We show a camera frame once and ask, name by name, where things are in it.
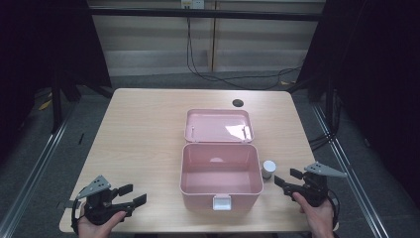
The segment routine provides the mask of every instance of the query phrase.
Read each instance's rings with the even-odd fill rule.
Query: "human hand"
[[[333,238],[333,205],[328,199],[318,207],[311,206],[299,192],[293,193],[294,199],[300,205],[300,212],[306,214],[312,238]]]
[[[112,229],[126,216],[125,211],[115,213],[106,223],[102,225],[92,224],[84,214],[84,203],[80,208],[80,219],[78,221],[78,233],[80,238],[107,238]]]

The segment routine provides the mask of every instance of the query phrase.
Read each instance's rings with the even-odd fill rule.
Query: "open box lid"
[[[254,138],[250,116],[244,110],[191,109],[185,140],[191,143],[250,143]]]

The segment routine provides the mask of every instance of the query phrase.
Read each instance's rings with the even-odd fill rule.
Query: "pink plastic container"
[[[251,209],[263,179],[244,110],[193,109],[185,129],[180,189],[191,209]]]

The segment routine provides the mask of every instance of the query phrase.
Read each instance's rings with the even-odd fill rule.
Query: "wall outlet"
[[[192,0],[181,0],[181,9],[192,9]]]
[[[204,9],[204,0],[192,0],[193,9]]]

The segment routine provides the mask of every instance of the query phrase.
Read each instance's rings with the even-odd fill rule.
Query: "table top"
[[[235,107],[241,99],[244,106]],[[283,195],[273,178],[250,210],[213,211],[185,208],[179,187],[184,129],[190,109],[241,109],[250,115],[260,163],[277,164],[275,175],[287,182],[289,169],[303,168],[315,160],[287,92],[203,89],[118,89],[110,102],[95,141],[80,173],[77,194],[103,175],[118,188],[128,183],[134,191],[113,203],[131,201],[144,193],[148,202],[114,228],[115,232],[281,232],[305,231],[308,225],[299,205]],[[72,232],[71,209],[59,228]]]

